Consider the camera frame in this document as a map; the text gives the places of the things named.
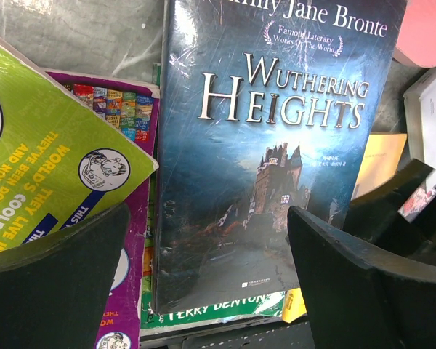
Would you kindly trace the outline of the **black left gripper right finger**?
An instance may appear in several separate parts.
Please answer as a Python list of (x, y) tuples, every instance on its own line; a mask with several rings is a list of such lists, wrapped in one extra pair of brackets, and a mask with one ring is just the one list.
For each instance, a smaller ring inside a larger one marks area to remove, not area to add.
[(288, 238), (317, 348), (436, 348), (436, 266), (293, 206)]

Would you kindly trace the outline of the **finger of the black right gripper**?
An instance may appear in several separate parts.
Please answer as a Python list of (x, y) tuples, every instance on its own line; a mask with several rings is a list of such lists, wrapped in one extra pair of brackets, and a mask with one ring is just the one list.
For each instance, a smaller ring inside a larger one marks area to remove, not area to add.
[(412, 159), (378, 188), (350, 203), (343, 231), (371, 244), (385, 237), (398, 210), (426, 180), (433, 168)]

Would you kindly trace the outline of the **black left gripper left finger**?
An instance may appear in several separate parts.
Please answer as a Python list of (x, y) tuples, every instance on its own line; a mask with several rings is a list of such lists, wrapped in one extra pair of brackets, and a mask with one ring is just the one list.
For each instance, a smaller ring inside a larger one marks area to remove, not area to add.
[(93, 348), (130, 210), (0, 252), (0, 348)]

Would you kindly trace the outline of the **yellow book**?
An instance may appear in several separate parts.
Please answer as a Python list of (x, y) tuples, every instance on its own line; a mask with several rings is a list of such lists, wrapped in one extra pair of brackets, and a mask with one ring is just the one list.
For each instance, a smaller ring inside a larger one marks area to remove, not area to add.
[[(406, 140), (407, 134), (405, 133), (369, 135), (352, 199), (378, 188), (395, 174)], [(282, 320), (290, 324), (305, 313), (301, 289), (287, 291)]]

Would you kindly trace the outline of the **Wuthering Heights dark blue book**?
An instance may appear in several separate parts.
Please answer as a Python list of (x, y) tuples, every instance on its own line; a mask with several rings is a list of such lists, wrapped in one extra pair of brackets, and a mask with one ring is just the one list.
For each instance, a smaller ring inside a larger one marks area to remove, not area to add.
[(165, 3), (156, 313), (298, 287), (288, 210), (343, 226), (407, 5)]

